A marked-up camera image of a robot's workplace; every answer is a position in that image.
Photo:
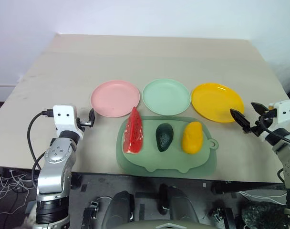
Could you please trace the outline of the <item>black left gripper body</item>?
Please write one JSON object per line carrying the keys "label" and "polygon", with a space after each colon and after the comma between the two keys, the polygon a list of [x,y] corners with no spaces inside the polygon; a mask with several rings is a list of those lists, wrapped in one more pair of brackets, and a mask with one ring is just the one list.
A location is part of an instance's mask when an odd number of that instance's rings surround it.
{"label": "black left gripper body", "polygon": [[89,120],[89,121],[81,121],[80,118],[77,118],[76,119],[76,124],[77,124],[77,127],[81,130],[81,131],[85,131],[85,128],[86,127],[89,127],[91,128],[92,127],[92,121]]}

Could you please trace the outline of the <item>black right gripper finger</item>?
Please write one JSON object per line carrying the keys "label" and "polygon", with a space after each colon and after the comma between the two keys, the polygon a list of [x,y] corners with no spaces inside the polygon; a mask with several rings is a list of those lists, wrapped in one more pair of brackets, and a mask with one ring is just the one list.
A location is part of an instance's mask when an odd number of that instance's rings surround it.
{"label": "black right gripper finger", "polygon": [[250,130],[250,122],[245,118],[245,116],[240,111],[230,108],[230,114],[235,120],[235,122],[242,127],[242,130],[244,132],[248,132]]}
{"label": "black right gripper finger", "polygon": [[251,105],[259,115],[263,115],[269,111],[269,109],[263,104],[251,102]]}

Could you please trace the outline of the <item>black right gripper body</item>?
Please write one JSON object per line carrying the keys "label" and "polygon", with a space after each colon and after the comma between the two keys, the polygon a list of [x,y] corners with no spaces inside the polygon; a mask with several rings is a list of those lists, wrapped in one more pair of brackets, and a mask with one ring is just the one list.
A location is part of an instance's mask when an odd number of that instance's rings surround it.
{"label": "black right gripper body", "polygon": [[259,137],[263,132],[266,131],[266,129],[268,129],[272,125],[273,118],[277,116],[277,109],[264,109],[263,111],[259,111],[259,109],[256,109],[256,112],[259,114],[259,118],[255,122],[255,126],[250,127],[250,124],[248,124],[246,127],[243,127],[242,130],[245,134],[253,133],[257,137]]}

